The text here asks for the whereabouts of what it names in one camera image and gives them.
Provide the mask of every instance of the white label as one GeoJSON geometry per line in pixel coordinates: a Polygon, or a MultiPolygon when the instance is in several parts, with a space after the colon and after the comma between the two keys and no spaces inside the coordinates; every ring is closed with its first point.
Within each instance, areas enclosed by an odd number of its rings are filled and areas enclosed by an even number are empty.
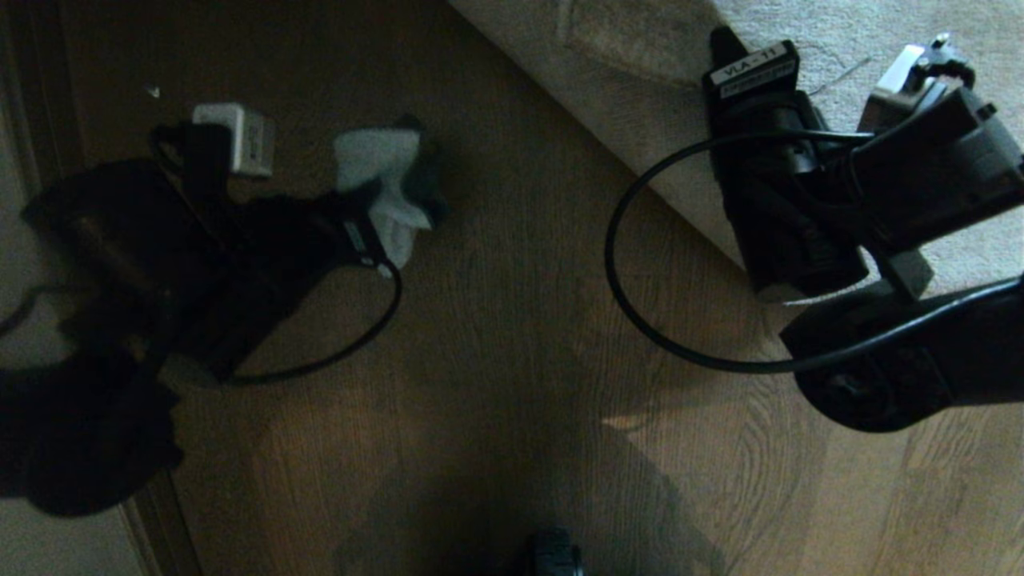
{"type": "Polygon", "coordinates": [[[743,78],[742,80],[737,80],[732,84],[726,84],[722,86],[722,97],[727,98],[729,96],[734,96],[736,94],[741,94],[746,90],[752,88],[757,88],[762,84],[767,84],[776,78],[781,78],[787,74],[793,74],[796,69],[797,63],[790,60],[787,63],[782,63],[778,66],[763,70],[757,74],[752,75],[750,78],[743,78]]]}
{"type": "Polygon", "coordinates": [[[764,50],[758,50],[741,60],[736,60],[725,68],[711,73],[711,81],[713,84],[718,86],[719,84],[735,78],[744,72],[750,72],[761,65],[770,63],[775,58],[780,58],[784,56],[785,53],[785,45],[782,43],[775,44],[774,46],[770,46],[764,50]]]}

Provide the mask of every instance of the white power adapter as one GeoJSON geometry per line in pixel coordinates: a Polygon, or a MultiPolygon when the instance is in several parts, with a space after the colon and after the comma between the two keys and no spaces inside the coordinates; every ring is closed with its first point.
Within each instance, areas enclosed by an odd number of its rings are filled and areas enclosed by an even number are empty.
{"type": "Polygon", "coordinates": [[[273,173],[273,120],[238,102],[203,104],[193,111],[196,124],[218,124],[231,131],[231,172],[269,177],[273,173]]]}

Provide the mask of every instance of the wooden floor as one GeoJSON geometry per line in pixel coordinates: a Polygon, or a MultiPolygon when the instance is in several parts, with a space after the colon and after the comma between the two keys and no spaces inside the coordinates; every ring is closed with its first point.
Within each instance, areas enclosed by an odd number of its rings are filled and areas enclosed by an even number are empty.
{"type": "MultiPolygon", "coordinates": [[[[594,574],[1024,574],[1020,407],[866,436],[790,377],[647,343],[601,268],[630,172],[443,3],[62,8],[89,162],[144,154],[151,126],[223,100],[279,125],[273,179],[240,196],[329,189],[333,137],[404,112],[446,151],[452,217],[420,236],[374,344],[289,385],[182,390],[174,482],[207,574],[506,574],[553,524],[594,574]]],[[[781,354],[743,275],[656,198],[621,254],[658,327],[781,354]]],[[[246,370],[332,351],[389,291],[335,274],[246,370]]]]}

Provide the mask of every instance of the power adapter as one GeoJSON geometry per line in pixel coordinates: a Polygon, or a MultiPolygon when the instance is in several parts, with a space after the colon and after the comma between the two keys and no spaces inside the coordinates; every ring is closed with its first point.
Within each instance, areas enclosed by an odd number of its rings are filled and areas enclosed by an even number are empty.
{"type": "Polygon", "coordinates": [[[203,104],[193,111],[196,124],[218,124],[231,131],[231,173],[273,174],[273,120],[238,102],[203,104]]]}

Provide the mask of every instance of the beige carpet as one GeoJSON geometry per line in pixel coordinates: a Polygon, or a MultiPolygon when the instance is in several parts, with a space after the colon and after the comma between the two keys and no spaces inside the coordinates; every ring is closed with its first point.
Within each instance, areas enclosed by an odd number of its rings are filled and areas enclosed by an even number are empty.
{"type": "MultiPolygon", "coordinates": [[[[706,137],[701,96],[692,86],[709,66],[706,33],[720,19],[731,24],[751,48],[794,40],[802,56],[801,87],[819,90],[815,105],[831,128],[840,130],[856,126],[871,86],[904,44],[951,32],[954,44],[978,71],[976,91],[995,102],[1002,122],[1024,139],[1020,0],[451,3],[638,172],[706,137]]],[[[653,188],[740,262],[707,160],[668,171],[653,188]]],[[[944,238],[926,246],[925,253],[936,269],[930,293],[1020,274],[1024,212],[944,238]]]]}

